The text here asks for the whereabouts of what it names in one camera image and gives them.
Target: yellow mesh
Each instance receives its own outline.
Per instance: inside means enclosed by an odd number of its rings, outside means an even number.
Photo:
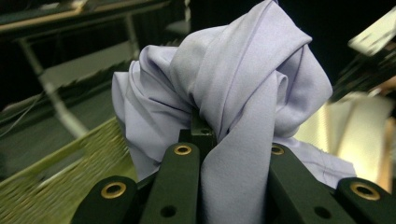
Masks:
[[[42,180],[44,171],[76,153],[80,159]],[[0,183],[0,223],[69,223],[91,188],[112,175],[136,179],[116,119]]]

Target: crumpled fabric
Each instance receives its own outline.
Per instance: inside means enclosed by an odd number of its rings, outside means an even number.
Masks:
[[[201,169],[204,223],[263,222],[273,142],[333,188],[354,176],[352,164],[292,138],[332,94],[310,41],[267,0],[228,26],[187,36],[179,48],[144,48],[128,73],[115,73],[112,90],[139,179],[190,128],[193,107],[219,142]]]

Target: wire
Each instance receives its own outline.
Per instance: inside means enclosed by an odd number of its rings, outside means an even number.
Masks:
[[[41,95],[40,95],[41,93],[43,93],[43,91],[40,92],[38,95],[36,95],[35,98],[36,98],[36,97],[41,97]],[[11,119],[14,119],[14,118],[17,117],[19,114],[22,114],[23,112],[25,112],[28,108],[29,108],[29,106],[26,106],[24,109],[21,109],[21,110],[19,110],[19,111],[17,111],[17,112],[14,112],[12,115],[9,115],[9,116],[6,116],[6,117],[3,118],[3,119],[0,119],[0,125],[3,125],[4,123],[8,122],[8,121],[11,120]]]
[[[44,92],[41,92],[38,97],[35,99],[35,101],[29,106],[29,108],[26,109],[26,111],[17,119],[15,122],[11,125],[11,127],[8,128],[4,133],[0,134],[0,138],[3,137],[4,135],[8,134],[11,132],[11,130],[23,119],[23,117],[37,104],[37,102],[41,99],[43,96]]]

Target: brass grommet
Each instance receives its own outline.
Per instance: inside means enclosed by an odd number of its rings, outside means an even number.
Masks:
[[[376,189],[361,182],[353,182],[350,184],[350,189],[352,189],[352,191],[359,197],[366,200],[377,201],[381,198]]]
[[[271,153],[279,156],[285,153],[285,150],[282,147],[272,146]]]
[[[102,197],[106,199],[115,199],[120,197],[126,190],[126,185],[122,182],[113,182],[102,188]]]
[[[186,145],[181,145],[177,146],[174,151],[179,156],[185,156],[192,152],[192,148]]]

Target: white object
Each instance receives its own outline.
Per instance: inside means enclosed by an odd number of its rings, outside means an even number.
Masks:
[[[393,105],[388,98],[354,92],[324,105],[294,137],[352,162],[358,177],[377,182]]]
[[[373,56],[394,36],[396,36],[396,7],[352,38],[348,45],[364,55]]]

